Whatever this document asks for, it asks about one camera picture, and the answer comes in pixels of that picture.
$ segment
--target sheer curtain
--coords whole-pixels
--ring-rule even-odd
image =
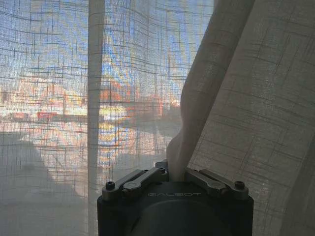
[[[315,234],[314,11],[313,0],[218,1],[183,88],[172,178],[188,164],[243,180],[255,236]]]
[[[103,184],[166,157],[213,0],[0,2],[0,235],[96,235]]]

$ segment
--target curtain fold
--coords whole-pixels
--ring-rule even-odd
[[[104,0],[89,0],[88,41],[88,203],[89,235],[96,233],[97,212],[97,153],[99,105],[102,75],[103,32],[105,22]]]
[[[184,178],[185,167],[195,150],[253,3],[253,0],[219,1],[211,17],[183,88],[182,129],[167,147],[173,181]]]
[[[254,1],[189,162],[247,183],[256,236],[314,235],[314,10]]]

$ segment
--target metal bracket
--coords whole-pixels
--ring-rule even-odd
[[[185,181],[193,182],[199,187],[205,189],[207,193],[219,198],[226,191],[232,192],[233,197],[237,200],[246,200],[248,198],[248,188],[241,181],[235,183],[208,170],[192,170],[186,168]]]
[[[168,181],[167,161],[157,162],[156,167],[150,170],[135,170],[129,175],[118,180],[116,183],[110,181],[102,189],[102,199],[110,201],[123,196],[133,198],[139,196],[142,189],[153,182]],[[220,198],[225,192],[232,193],[238,200],[246,200],[249,190],[241,181],[231,182],[211,171],[196,171],[186,168],[185,182],[192,182],[205,189],[207,193]]]
[[[200,170],[199,173],[212,178],[214,180],[220,181],[222,183],[224,183],[230,191],[232,191],[233,196],[235,199],[238,200],[246,200],[249,196],[249,190],[248,188],[245,186],[245,184],[241,181],[236,181],[236,182],[232,182],[229,181],[228,179],[221,177],[211,171],[208,170]]]
[[[102,188],[102,199],[105,201],[110,201],[110,200],[120,197],[121,191],[123,189],[123,185],[141,176],[144,172],[145,171],[143,170],[135,170],[134,172],[131,172],[129,175],[126,175],[125,177],[118,180],[116,183],[110,182],[112,185],[112,188],[109,188],[109,187],[106,188],[106,186]]]
[[[124,184],[123,196],[136,197],[141,194],[141,190],[152,182],[168,181],[168,172],[165,168],[152,168],[140,177]]]
[[[126,198],[136,197],[141,194],[144,187],[152,182],[168,181],[168,172],[165,168],[152,168],[148,170],[135,170],[129,175],[121,178],[116,183],[107,182],[102,188],[102,199],[111,201],[124,196]]]

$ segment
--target screw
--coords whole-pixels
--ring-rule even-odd
[[[242,181],[235,181],[234,186],[236,189],[243,190],[245,188],[245,184]]]
[[[165,173],[165,168],[160,167],[160,168],[159,168],[159,171],[160,171],[161,174],[164,174],[164,173]]]
[[[108,181],[106,184],[105,184],[105,188],[106,190],[113,190],[115,188],[115,182],[113,181]]]

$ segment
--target linen curtain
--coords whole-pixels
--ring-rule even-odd
[[[314,10],[313,0],[218,1],[167,148],[173,180],[188,165],[247,183],[255,236],[315,233]]]
[[[108,180],[166,158],[212,0],[0,2],[0,235],[97,235]]]

